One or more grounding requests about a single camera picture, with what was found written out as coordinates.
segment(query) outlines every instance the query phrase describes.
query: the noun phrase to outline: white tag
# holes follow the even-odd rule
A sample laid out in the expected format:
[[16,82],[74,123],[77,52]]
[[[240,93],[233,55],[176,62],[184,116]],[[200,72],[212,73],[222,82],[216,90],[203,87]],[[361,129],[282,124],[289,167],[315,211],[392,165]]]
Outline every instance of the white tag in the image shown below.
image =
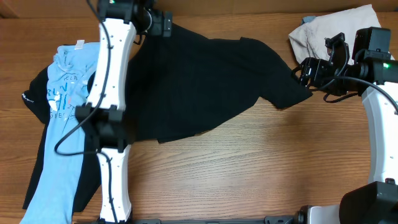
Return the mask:
[[83,49],[83,44],[85,44],[85,40],[77,40],[75,50],[81,50]]

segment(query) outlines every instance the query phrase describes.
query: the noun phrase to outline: light blue t-shirt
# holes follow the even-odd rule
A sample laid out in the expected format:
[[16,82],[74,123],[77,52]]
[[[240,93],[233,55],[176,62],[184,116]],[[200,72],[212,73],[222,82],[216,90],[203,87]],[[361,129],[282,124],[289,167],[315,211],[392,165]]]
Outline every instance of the light blue t-shirt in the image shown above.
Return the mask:
[[[60,46],[54,63],[48,67],[47,99],[50,105],[50,122],[44,149],[43,171],[35,194],[21,223],[53,224],[71,223],[73,200],[80,178],[83,155],[59,156],[56,143],[74,128],[76,106],[86,102],[88,79],[96,70],[99,43]],[[85,133],[80,128],[59,147],[59,152],[84,151]]]

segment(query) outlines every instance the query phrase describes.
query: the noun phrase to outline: folded clothing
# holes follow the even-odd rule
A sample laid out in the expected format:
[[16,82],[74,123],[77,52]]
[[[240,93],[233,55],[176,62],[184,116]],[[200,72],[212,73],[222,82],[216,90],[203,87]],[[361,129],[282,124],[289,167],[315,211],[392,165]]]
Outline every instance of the folded clothing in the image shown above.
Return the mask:
[[[21,223],[71,223],[73,201],[83,163],[83,155],[65,157],[55,153],[56,143],[67,132],[74,128],[78,121],[75,118],[76,106],[86,102],[87,83],[96,69],[99,52],[98,43],[85,44],[81,50],[75,46],[61,46],[54,56],[54,63],[47,68],[47,91],[45,98],[31,98],[34,93],[23,94],[25,103],[31,108],[41,110],[40,120],[47,120],[44,152],[39,152],[43,162],[41,175],[36,190],[30,201]],[[63,144],[61,152],[79,152],[84,150],[85,133],[77,129]]]
[[[296,28],[289,34],[289,39],[298,63],[302,63],[307,57],[329,60],[325,38],[332,38],[343,32],[349,54],[352,55],[356,31],[369,27],[380,27],[372,5],[318,16],[312,22]],[[354,64],[354,60],[350,59],[349,64]]]
[[[138,141],[174,141],[211,130],[253,106],[260,96],[284,109],[312,95],[290,77],[286,63],[258,40],[207,39],[175,24],[172,29],[169,38],[146,37],[128,65],[126,114],[137,121]],[[31,85],[29,92],[42,85]],[[90,147],[86,144],[85,150],[93,150]],[[82,211],[98,188],[99,169],[97,161],[83,160],[74,211]],[[33,175],[40,173],[32,174],[29,188],[35,187]],[[91,181],[82,180],[89,175]]]

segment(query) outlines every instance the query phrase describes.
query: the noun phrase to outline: wood grain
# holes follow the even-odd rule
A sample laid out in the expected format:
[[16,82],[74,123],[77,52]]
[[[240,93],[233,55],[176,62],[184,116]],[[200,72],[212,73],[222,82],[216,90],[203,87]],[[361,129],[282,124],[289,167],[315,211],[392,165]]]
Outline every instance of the wood grain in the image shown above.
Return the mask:
[[[376,12],[392,12],[395,0],[158,0],[156,8],[175,16],[209,16],[247,13],[338,12],[372,4]],[[82,0],[1,0],[0,14],[6,18],[90,17]]]
[[[209,38],[259,39],[293,68],[287,34],[307,15],[174,21]],[[398,13],[378,16],[392,29],[390,50],[398,55]],[[19,223],[43,130],[21,93],[52,63],[59,45],[98,41],[98,25],[92,19],[2,19],[0,30],[0,223]],[[134,218],[263,218],[291,214],[306,204],[339,203],[367,182],[368,122],[359,98],[329,105],[322,96],[316,93],[284,111],[259,99],[202,135],[166,144],[136,143],[129,158]],[[99,190],[73,220],[94,220],[100,209]]]

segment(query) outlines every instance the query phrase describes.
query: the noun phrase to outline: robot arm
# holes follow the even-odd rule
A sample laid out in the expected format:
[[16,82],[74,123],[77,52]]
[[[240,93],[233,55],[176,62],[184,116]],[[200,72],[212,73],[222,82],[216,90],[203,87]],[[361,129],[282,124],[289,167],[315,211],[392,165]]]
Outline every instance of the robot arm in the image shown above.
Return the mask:
[[357,31],[354,65],[347,65],[344,40],[342,33],[326,39],[329,61],[306,58],[295,71],[302,71],[298,82],[307,88],[314,86],[316,91],[336,96],[357,91],[362,97],[371,143],[369,184],[347,193],[340,205],[309,208],[305,211],[307,223],[396,223],[398,62],[390,60],[388,53],[390,30],[370,27]]
[[170,36],[172,26],[171,13],[163,15],[152,6],[151,0],[98,1],[96,16],[101,22],[96,75],[86,105],[76,108],[76,118],[93,140],[101,168],[103,203],[98,223],[131,220],[127,163],[134,121],[124,117],[127,63],[136,34],[141,43],[142,34]]

